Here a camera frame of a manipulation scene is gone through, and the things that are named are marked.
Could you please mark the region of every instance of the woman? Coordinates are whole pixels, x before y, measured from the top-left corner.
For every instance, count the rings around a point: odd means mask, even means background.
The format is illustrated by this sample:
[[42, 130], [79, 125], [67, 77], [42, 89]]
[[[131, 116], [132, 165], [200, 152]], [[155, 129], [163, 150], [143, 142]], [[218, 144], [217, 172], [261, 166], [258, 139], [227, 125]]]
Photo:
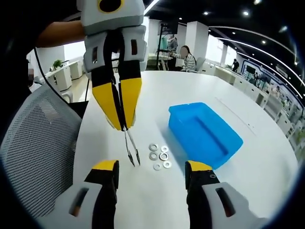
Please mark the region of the woman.
[[181, 69], [181, 71], [190, 71], [194, 72], [196, 71], [196, 59], [191, 54], [190, 48], [186, 45], [182, 46], [180, 49], [180, 54], [176, 54], [171, 52], [170, 54], [174, 58], [183, 59], [185, 66]]

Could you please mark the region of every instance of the person's arm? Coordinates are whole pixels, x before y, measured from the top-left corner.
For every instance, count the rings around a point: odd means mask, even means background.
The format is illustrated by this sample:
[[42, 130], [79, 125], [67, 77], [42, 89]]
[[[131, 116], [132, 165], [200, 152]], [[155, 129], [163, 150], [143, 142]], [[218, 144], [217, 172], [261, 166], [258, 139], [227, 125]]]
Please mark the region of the person's arm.
[[85, 38], [81, 21], [53, 22], [38, 37], [38, 48], [49, 48], [80, 42]]
[[174, 58], [183, 59], [180, 54], [176, 54], [176, 53], [173, 53], [173, 52], [171, 52], [171, 56], [174, 57]]

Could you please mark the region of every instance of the floor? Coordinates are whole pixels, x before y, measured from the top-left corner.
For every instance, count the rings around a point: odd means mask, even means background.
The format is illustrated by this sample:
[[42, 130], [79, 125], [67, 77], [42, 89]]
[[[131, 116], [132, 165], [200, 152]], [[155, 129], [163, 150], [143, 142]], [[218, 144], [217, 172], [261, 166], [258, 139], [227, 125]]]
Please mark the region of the floor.
[[[79, 79], [72, 80], [72, 86], [69, 88], [69, 91], [73, 93], [73, 102], [83, 102], [85, 101], [86, 97], [86, 89], [87, 89], [88, 78], [84, 74]], [[92, 83], [90, 81], [88, 94], [87, 94], [87, 101], [90, 100], [92, 96]]]

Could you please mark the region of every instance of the gray mesh chair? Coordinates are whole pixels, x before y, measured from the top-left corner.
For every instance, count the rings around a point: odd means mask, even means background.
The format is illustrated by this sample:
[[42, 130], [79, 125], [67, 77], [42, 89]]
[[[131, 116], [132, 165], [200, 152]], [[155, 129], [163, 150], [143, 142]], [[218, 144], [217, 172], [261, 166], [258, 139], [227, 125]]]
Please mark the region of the gray mesh chair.
[[44, 84], [13, 118], [0, 146], [5, 172], [34, 217], [48, 215], [72, 185], [81, 118]]
[[[54, 81], [54, 78], [53, 76], [52, 77], [49, 77], [48, 79], [48, 82], [50, 83], [50, 85], [63, 97], [67, 97], [69, 99], [69, 102], [70, 103], [73, 103], [73, 93], [70, 92], [70, 91], [64, 91], [64, 92], [60, 92], [59, 89], [58, 89], [58, 86], [56, 85], [55, 81]], [[34, 77], [34, 82], [37, 82], [39, 83], [40, 85], [44, 85], [45, 84], [45, 80], [42, 78], [42, 77], [38, 77], [38, 76], [35, 76]]]

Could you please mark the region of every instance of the white pillar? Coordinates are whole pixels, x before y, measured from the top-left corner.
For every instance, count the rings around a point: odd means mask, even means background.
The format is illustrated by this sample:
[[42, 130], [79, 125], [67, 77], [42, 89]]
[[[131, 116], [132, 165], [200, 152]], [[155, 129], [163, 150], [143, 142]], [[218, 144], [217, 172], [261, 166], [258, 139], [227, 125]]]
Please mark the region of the white pillar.
[[205, 58], [209, 37], [209, 27], [200, 22], [187, 23], [185, 44], [189, 46], [191, 54], [197, 59]]
[[[177, 33], [177, 41], [178, 41], [178, 47], [177, 47], [177, 53], [179, 53], [182, 46], [185, 45], [185, 37], [186, 37], [186, 26], [185, 25], [178, 25], [178, 33]], [[182, 59], [177, 59], [176, 66], [182, 66], [184, 65], [184, 61]]]
[[228, 46], [224, 45], [223, 54], [221, 55], [220, 65], [224, 66], [225, 58], [227, 56]]
[[149, 19], [149, 34], [148, 34], [148, 52], [149, 53], [156, 53], [158, 50], [158, 43], [159, 43], [159, 20]]

